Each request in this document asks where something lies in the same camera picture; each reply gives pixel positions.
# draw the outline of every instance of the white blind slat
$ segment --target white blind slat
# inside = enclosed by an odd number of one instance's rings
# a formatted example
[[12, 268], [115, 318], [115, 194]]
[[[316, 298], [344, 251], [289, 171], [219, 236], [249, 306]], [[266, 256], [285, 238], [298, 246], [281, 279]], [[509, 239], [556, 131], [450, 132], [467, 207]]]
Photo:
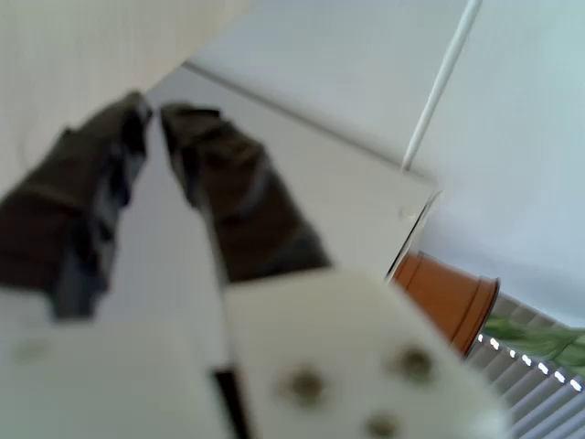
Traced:
[[[528, 308], [503, 294], [497, 298], [492, 314], [511, 317], [514, 321], [532, 327], [562, 327], [547, 316]], [[522, 360], [522, 352], [512, 358], [510, 350], [500, 343], [498, 350], [484, 336], [483, 343], [476, 342], [467, 358], [480, 370], [492, 388], [510, 407], [515, 422], [513, 434], [521, 439], [585, 439], [585, 391], [579, 392], [569, 384], [575, 376], [546, 361], [548, 374], [538, 368], [538, 360], [532, 365]], [[560, 382], [555, 376], [558, 370], [566, 379]]]

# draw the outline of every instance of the orange plant pot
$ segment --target orange plant pot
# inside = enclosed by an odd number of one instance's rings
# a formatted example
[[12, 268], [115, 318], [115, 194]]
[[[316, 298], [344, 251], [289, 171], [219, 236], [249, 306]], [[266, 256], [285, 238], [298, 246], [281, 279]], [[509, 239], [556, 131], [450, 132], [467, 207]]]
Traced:
[[463, 355], [489, 316], [499, 290], [497, 279], [473, 277], [424, 253], [407, 254], [394, 281]]

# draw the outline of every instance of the white wall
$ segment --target white wall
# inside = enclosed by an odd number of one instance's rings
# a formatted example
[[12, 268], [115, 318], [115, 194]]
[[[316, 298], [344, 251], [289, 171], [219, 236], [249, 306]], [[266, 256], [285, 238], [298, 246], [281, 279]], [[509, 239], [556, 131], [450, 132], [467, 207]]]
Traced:
[[585, 315], [585, 3], [485, 1], [413, 168], [446, 189], [423, 245]]
[[193, 61], [399, 161], [465, 0], [259, 0]]
[[[193, 61], [399, 160], [464, 8], [265, 0]], [[423, 249], [585, 325], [585, 4], [485, 0], [413, 169]]]

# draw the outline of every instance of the white cord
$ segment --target white cord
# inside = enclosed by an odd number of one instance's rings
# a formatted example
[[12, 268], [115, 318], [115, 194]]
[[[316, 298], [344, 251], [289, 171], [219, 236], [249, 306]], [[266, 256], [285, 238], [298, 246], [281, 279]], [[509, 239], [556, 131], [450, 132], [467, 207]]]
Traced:
[[439, 72], [437, 73], [435, 82], [432, 84], [431, 93], [429, 93], [427, 103], [422, 109], [419, 121], [414, 128], [414, 132], [412, 133], [412, 137], [409, 141], [409, 146], [406, 150], [406, 153], [404, 154], [404, 158], [402, 159], [402, 166], [400, 167], [402, 171], [408, 171], [410, 169], [412, 161], [414, 160], [414, 156], [417, 154], [417, 151], [419, 151], [422, 137], [429, 127], [431, 117], [434, 114], [435, 109], [437, 108], [437, 104], [439, 103], [439, 99], [441, 98], [441, 95], [447, 86], [447, 82], [451, 77], [455, 63], [457, 62], [459, 54], [463, 48], [463, 44], [465, 43], [465, 40], [471, 31], [473, 22], [475, 21], [475, 17], [479, 12], [481, 4], [482, 0], [469, 0], [467, 5], [465, 5], [465, 9], [463, 10], [461, 19], [457, 24], [455, 33], [453, 34], [453, 37], [449, 42], [449, 46], [443, 55], [441, 66], [439, 67]]

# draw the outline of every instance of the white 3d-printed part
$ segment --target white 3d-printed part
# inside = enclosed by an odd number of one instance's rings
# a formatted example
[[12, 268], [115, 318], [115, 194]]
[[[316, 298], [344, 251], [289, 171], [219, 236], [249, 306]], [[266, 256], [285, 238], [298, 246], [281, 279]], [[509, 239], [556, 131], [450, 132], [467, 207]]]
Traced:
[[[377, 413], [396, 426], [385, 437], [509, 437], [505, 410], [483, 378], [394, 284], [314, 271], [230, 287], [226, 308], [254, 437], [373, 437], [366, 424]], [[400, 367], [412, 348], [431, 359], [428, 382], [408, 380]], [[303, 368], [323, 380], [314, 404], [283, 391]]]

